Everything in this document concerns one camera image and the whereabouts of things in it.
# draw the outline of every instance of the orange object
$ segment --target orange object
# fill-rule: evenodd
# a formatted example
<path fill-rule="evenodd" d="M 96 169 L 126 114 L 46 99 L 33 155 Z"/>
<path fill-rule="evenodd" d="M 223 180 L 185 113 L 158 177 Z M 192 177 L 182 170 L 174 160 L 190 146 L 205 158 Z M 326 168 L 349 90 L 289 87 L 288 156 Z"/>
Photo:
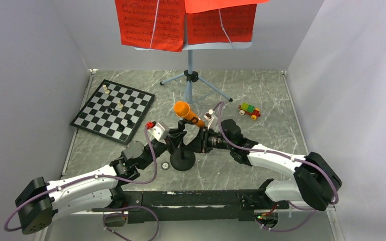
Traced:
<path fill-rule="evenodd" d="M 185 0 L 185 11 L 188 14 L 194 14 L 248 4 L 262 4 L 269 1 L 270 0 Z"/>
<path fill-rule="evenodd" d="M 157 0 L 115 0 L 122 45 L 150 47 Z M 184 42 L 183 0 L 160 0 L 152 49 L 181 52 Z"/>
<path fill-rule="evenodd" d="M 205 127 L 205 122 L 190 109 L 190 105 L 186 102 L 179 101 L 175 103 L 174 111 L 177 116 L 184 118 L 186 121 L 189 121 L 192 124 L 195 124 L 197 127 Z"/>
<path fill-rule="evenodd" d="M 223 26 L 231 42 L 251 42 L 256 9 L 256 4 L 221 9 Z M 187 14 L 187 37 L 189 44 L 229 42 L 218 10 Z"/>

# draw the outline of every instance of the chessboard border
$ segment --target chessboard border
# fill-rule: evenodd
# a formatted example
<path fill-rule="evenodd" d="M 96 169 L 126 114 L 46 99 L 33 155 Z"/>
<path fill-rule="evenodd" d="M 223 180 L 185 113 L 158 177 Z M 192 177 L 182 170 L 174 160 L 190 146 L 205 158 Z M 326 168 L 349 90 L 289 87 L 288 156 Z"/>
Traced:
<path fill-rule="evenodd" d="M 77 125 L 75 124 L 74 122 L 77 120 L 77 118 L 79 117 L 80 114 L 83 113 L 83 110 L 86 108 L 87 104 L 90 103 L 92 101 L 92 98 L 94 98 L 94 96 L 97 94 L 97 92 L 99 91 L 99 89 L 105 84 L 105 83 L 109 83 L 109 84 L 114 84 L 114 85 L 118 85 L 120 87 L 124 87 L 124 88 L 127 88 L 127 89 L 131 89 L 131 90 L 135 90 L 135 91 L 138 91 L 140 93 L 143 93 L 143 94 L 146 94 L 146 95 L 150 95 L 151 98 L 149 100 L 150 104 L 148 106 L 145 106 L 144 107 L 144 110 L 141 112 L 141 115 L 138 117 L 138 121 L 139 122 L 142 122 L 144 120 L 144 116 L 149 112 L 149 109 L 151 108 L 153 102 L 154 102 L 154 99 L 156 97 L 155 94 L 152 94 L 152 93 L 148 93 L 148 92 L 145 92 L 145 91 L 142 91 L 142 90 L 139 90 L 139 89 L 136 89 L 136 88 L 132 88 L 132 87 L 129 87 L 129 86 L 126 86 L 126 85 L 123 85 L 123 84 L 119 84 L 119 83 L 115 83 L 113 81 L 110 81 L 110 80 L 106 80 L 104 79 L 101 84 L 97 87 L 97 89 L 94 91 L 94 93 L 92 93 L 91 97 L 85 102 L 85 104 L 83 105 L 82 109 L 80 109 L 80 111 L 76 114 L 76 116 L 74 117 L 74 119 L 72 120 L 72 122 L 70 123 L 71 126 L 73 127 L 76 127 L 76 128 L 79 128 L 81 130 L 84 130 L 86 132 L 89 132 L 89 133 L 92 133 L 94 135 L 98 135 L 100 137 L 103 137 L 103 138 L 106 138 L 108 140 L 111 140 L 111 141 L 114 141 L 116 143 L 119 143 L 121 145 L 128 145 L 129 142 L 131 142 L 132 138 L 133 138 L 133 135 L 135 135 L 135 133 L 137 132 L 138 128 L 140 127 L 140 125 L 134 125 L 134 127 L 132 128 L 132 131 L 131 133 L 128 135 L 126 141 L 122 141 L 122 140 L 119 140 L 119 139 L 116 139 L 116 138 L 113 138 L 113 137 L 109 137 L 105 134 L 102 134 L 100 132 L 97 132 L 97 131 L 94 131 L 94 130 L 91 130 L 91 129 L 88 129 L 86 127 L 83 127 L 81 125 Z"/>

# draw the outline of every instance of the small round metal object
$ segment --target small round metal object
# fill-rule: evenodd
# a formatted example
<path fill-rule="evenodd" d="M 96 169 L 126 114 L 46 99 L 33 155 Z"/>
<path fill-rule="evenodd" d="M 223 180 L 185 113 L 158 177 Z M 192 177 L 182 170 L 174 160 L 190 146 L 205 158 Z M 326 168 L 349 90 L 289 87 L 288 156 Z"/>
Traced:
<path fill-rule="evenodd" d="M 162 170 L 168 170 L 168 169 L 169 169 L 169 163 L 168 162 L 162 163 Z"/>

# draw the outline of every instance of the red connector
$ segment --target red connector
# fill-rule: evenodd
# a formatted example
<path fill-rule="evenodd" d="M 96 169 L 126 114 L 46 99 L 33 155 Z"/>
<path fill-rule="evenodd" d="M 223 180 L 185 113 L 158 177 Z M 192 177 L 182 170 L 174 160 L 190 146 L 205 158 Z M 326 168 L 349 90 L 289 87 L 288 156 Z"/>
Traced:
<path fill-rule="evenodd" d="M 156 125 L 156 122 L 148 122 L 146 124 L 147 129 L 153 128 Z"/>

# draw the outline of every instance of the orange cylinder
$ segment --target orange cylinder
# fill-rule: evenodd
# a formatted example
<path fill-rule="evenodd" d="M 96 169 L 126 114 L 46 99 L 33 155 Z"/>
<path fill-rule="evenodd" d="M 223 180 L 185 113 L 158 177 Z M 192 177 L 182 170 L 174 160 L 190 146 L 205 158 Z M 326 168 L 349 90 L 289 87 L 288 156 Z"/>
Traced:
<path fill-rule="evenodd" d="M 175 103 L 174 111 L 177 116 L 184 118 L 186 121 L 189 121 L 192 124 L 195 124 L 197 127 L 205 127 L 205 122 L 190 109 L 190 105 L 186 102 L 179 101 Z"/>

